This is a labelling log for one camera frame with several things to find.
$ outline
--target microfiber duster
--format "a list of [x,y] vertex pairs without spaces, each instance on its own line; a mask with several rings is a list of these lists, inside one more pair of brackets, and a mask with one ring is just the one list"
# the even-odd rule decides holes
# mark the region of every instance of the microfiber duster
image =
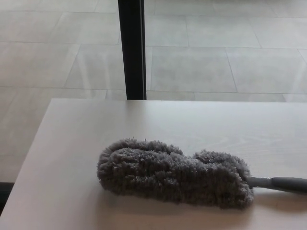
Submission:
[[120,140],[99,157],[97,176],[117,195],[174,203],[245,209],[253,187],[307,193],[307,180],[256,178],[239,157],[202,150],[192,157],[160,141]]

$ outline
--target white table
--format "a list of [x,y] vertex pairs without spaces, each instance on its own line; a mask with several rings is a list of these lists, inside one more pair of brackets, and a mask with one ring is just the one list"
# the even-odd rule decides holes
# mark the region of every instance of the white table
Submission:
[[307,104],[52,100],[1,230],[305,230],[307,196],[255,190],[251,208],[174,205],[103,191],[102,149],[135,137],[242,157],[256,176],[307,178]]

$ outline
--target tile grout line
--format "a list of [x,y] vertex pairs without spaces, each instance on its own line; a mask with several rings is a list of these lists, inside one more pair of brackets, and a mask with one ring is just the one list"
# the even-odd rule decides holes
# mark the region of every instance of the tile grout line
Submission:
[[224,48],[224,51],[225,51],[225,53],[226,53],[226,57],[227,57],[228,65],[229,65],[229,68],[230,68],[232,80],[234,81],[235,88],[236,88],[236,92],[238,93],[238,89],[237,89],[237,87],[236,87],[236,81],[235,81],[234,73],[232,72],[232,68],[231,68],[231,65],[230,65],[230,61],[229,61],[229,57],[228,57],[228,53],[227,53],[226,48]]
[[94,8],[94,11],[93,11],[93,12],[96,12],[96,8],[97,8],[99,2],[100,2],[100,0],[97,0],[97,3],[96,3],[96,5],[95,5],[95,8]]
[[6,114],[9,112],[10,106],[12,105],[13,101],[15,100],[15,98],[17,97],[17,94],[18,94],[16,88],[14,88],[14,87],[10,87],[10,88],[13,88],[13,89],[15,90],[15,95],[13,96],[13,99],[12,99],[11,102],[9,103],[9,106],[8,106],[7,110],[5,111],[5,113],[3,114],[3,116],[0,117],[0,124],[1,124],[2,121],[4,120]]
[[[1,43],[30,43],[30,44],[55,44],[55,45],[78,45],[78,43],[63,43],[63,42],[30,42],[30,41],[0,41]],[[119,46],[118,41],[116,44],[102,44],[102,43],[82,43],[82,45],[91,45],[91,46]],[[217,49],[217,48],[233,48],[233,49],[289,49],[289,50],[297,50],[304,49],[307,50],[306,47],[225,47],[225,46],[146,46],[146,47],[158,47],[158,48],[197,48],[197,49]]]
[[[125,89],[99,89],[99,88],[71,88],[71,87],[37,87],[37,86],[0,86],[0,88],[13,88],[13,89],[64,89],[64,90],[104,90],[104,91],[125,91]],[[161,91],[149,90],[153,92],[188,92],[188,93],[238,93],[238,94],[289,94],[288,92],[200,92],[200,91]],[[307,93],[290,93],[294,95],[307,95]]]
[[64,12],[62,12],[62,14],[60,15],[60,17],[58,18],[57,23],[55,23],[55,25],[54,25],[52,31],[50,32],[50,34],[49,34],[49,36],[48,36],[47,42],[49,42],[49,41],[51,40],[52,35],[53,35],[54,31],[56,30],[56,28],[57,28],[57,26],[58,26],[58,24],[59,24],[59,22],[60,22],[60,20],[61,20],[61,18],[62,18],[62,16],[63,16],[63,14],[64,14]]
[[282,93],[282,97],[284,99],[284,102],[287,102],[286,98],[284,97],[283,93]]
[[253,32],[254,35],[255,35],[255,38],[257,39],[257,42],[258,42],[260,48],[263,48],[262,45],[260,44],[260,41],[259,41],[259,39],[258,39],[258,37],[257,37],[257,34],[256,34],[256,32],[255,32],[255,30],[254,30],[252,24],[250,23],[249,17],[247,17],[246,19],[247,19],[247,22],[248,22],[248,24],[249,24],[249,26],[250,26],[252,32]]
[[68,81],[68,78],[69,78],[69,76],[70,76],[70,74],[71,74],[72,67],[73,67],[73,65],[75,64],[75,61],[76,61],[76,59],[77,59],[77,56],[78,56],[78,54],[79,54],[79,52],[80,52],[81,45],[82,45],[82,44],[79,44],[78,52],[77,52],[77,54],[76,54],[76,56],[75,56],[75,59],[74,59],[73,62],[72,62],[71,69],[69,70],[69,73],[68,73],[68,75],[67,75],[66,81],[65,81],[65,83],[64,83],[64,85],[63,85],[63,89],[66,89],[66,88],[65,88],[65,85],[66,85],[66,83],[67,83],[67,81]]
[[298,51],[298,53],[300,54],[300,56],[302,57],[303,61],[306,63],[307,65],[307,61],[305,60],[305,58],[303,57],[303,55],[301,54],[301,52],[299,52],[299,49],[296,49]]
[[189,32],[188,32],[188,20],[187,20],[187,16],[185,16],[185,17],[184,17],[184,21],[185,21],[185,23],[186,23],[188,47],[190,47]]

